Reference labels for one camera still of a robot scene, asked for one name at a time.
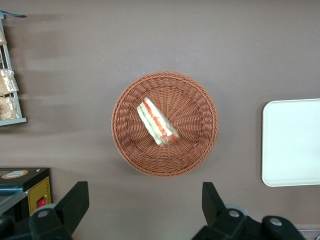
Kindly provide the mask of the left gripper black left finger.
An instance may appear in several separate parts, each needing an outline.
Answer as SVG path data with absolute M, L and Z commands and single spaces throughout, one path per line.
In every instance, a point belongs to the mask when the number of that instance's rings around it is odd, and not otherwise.
M 33 240 L 71 240 L 90 205 L 87 181 L 77 182 L 55 205 L 39 208 L 29 218 Z

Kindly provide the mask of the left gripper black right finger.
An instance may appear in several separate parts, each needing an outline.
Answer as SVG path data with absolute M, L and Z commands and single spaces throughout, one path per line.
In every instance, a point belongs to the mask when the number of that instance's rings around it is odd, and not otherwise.
M 202 184 L 202 211 L 207 222 L 194 240 L 261 240 L 261 224 L 235 208 L 227 208 L 211 182 Z

